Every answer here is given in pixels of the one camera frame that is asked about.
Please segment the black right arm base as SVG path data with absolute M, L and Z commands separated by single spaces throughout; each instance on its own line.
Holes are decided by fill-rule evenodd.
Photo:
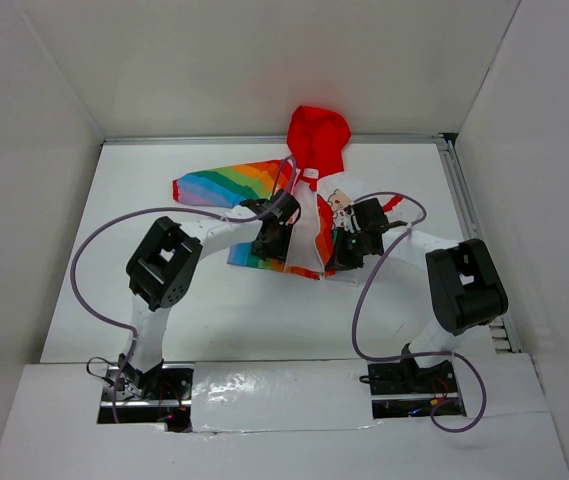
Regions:
M 450 360 L 435 359 L 434 366 L 420 368 L 417 359 L 368 363 L 359 381 L 369 387 L 374 419 L 465 414 L 458 382 Z

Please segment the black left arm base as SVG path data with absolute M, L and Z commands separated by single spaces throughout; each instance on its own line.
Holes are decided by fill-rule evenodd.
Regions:
M 192 365 L 164 363 L 139 376 L 131 370 L 120 374 L 116 363 L 92 357 L 85 370 L 102 384 L 99 424 L 161 424 L 174 433 L 192 429 Z

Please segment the rainbow white red kids jacket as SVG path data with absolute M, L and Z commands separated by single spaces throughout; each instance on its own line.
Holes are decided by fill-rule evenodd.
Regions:
M 256 247 L 242 243 L 230 248 L 227 262 L 313 280 L 332 276 L 328 265 L 337 235 L 354 230 L 349 208 L 373 191 L 346 172 L 342 153 L 350 138 L 341 114 L 300 106 L 287 133 L 294 164 L 273 159 L 190 172 L 172 182 L 173 199 L 188 206 L 231 209 L 246 200 L 271 200 L 285 190 L 295 211 L 285 224 L 283 253 L 260 255 Z

